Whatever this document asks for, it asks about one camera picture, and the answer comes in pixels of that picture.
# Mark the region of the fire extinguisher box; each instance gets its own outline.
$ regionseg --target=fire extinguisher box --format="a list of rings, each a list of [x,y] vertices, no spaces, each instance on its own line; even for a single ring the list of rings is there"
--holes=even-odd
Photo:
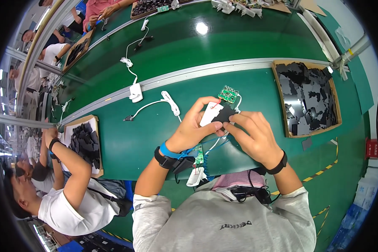
[[[377,139],[366,139],[366,158],[378,159]]]

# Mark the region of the circuit board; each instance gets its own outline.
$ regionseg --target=circuit board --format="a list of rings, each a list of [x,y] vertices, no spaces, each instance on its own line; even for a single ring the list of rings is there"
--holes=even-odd
[[[193,151],[197,151],[197,157],[195,158],[195,162],[193,164],[203,164],[204,160],[202,144],[196,145]]]
[[[238,93],[239,92],[237,90],[230,88],[228,86],[225,86],[221,90],[221,92],[218,94],[218,97],[229,103],[235,103]]]

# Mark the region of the man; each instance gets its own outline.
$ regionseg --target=man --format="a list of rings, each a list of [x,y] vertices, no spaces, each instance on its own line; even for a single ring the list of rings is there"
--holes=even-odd
[[[110,17],[115,11],[126,8],[137,0],[88,0],[86,3],[84,32],[90,31],[98,20]]]
[[[288,163],[279,166],[284,152],[276,144],[269,123],[260,112],[242,111],[231,116],[230,121],[242,126],[248,134],[227,122],[200,127],[203,115],[200,110],[209,102],[219,101],[213,97],[197,100],[165,142],[167,150],[164,151],[170,155],[180,153],[215,131],[222,136],[220,128],[224,127],[242,150],[268,171],[279,168],[274,178],[282,196],[272,208],[261,204],[256,197],[248,197],[242,203],[230,201],[221,193],[207,189],[217,178],[199,187],[171,212],[171,202],[158,195],[169,170],[153,158],[135,187],[135,251],[313,251],[316,231],[308,207],[308,193]]]
[[[65,164],[71,176],[64,184],[62,167],[57,159],[52,159],[53,188],[41,198],[29,179],[7,170],[4,186],[14,215],[18,218],[36,215],[59,233],[72,236],[90,234],[105,227],[114,216],[126,216],[131,202],[91,179],[91,165],[60,143],[57,134],[56,128],[44,130],[42,145]]]
[[[38,5],[44,7],[52,6],[56,1],[57,0],[40,0]],[[84,33],[82,22],[84,19],[84,14],[81,13],[81,11],[77,10],[76,7],[73,7],[71,11],[66,15],[66,17],[62,20],[61,25],[65,27],[66,31],[72,30],[82,35]]]
[[[61,59],[61,57],[63,57],[63,55],[68,52],[70,48],[71,45],[67,43],[57,43],[50,45],[46,49],[42,50],[38,59],[52,66],[55,66],[56,63]],[[39,73],[41,78],[46,78],[49,75],[49,72],[43,69],[39,69]]]
[[[22,34],[21,40],[25,43],[31,42],[31,41],[34,40],[35,35],[36,35],[36,32],[34,32],[33,30],[26,30]],[[48,41],[46,42],[46,44],[43,48],[45,49],[48,46],[53,45],[53,44],[57,44],[57,43],[68,43],[68,44],[71,44],[71,45],[74,44],[74,42],[71,41],[70,39],[63,37],[59,33],[58,30],[54,30],[54,32],[51,34],[51,36],[49,37]]]
[[[42,135],[41,150],[38,162],[31,158],[29,162],[28,154],[24,153],[23,158],[19,158],[15,165],[17,177],[24,180],[31,180],[36,189],[48,193],[55,181],[53,170],[47,166],[47,147],[45,145],[45,134]]]
[[[24,67],[24,62],[21,62],[17,69],[10,69],[9,75],[10,79],[14,80],[14,86],[17,91],[20,89],[20,79],[21,79],[21,70]],[[33,93],[34,91],[39,92],[41,88],[42,79],[39,77],[38,68],[33,68],[29,76],[28,84],[26,87],[27,92]]]

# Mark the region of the plastic bag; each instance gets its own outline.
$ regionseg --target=plastic bag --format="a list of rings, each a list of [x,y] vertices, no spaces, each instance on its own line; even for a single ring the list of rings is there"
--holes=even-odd
[[[345,50],[349,49],[351,46],[349,38],[346,37],[343,28],[339,27],[335,30],[337,38],[340,40],[340,44]]]

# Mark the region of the red wire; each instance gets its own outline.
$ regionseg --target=red wire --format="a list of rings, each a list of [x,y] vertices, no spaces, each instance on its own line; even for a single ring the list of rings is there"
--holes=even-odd
[[[221,98],[219,97],[219,101],[218,101],[218,103],[217,104],[220,104],[221,103]],[[214,105],[213,107],[212,107],[212,109],[215,107],[215,106],[217,106],[217,104],[216,105]]]

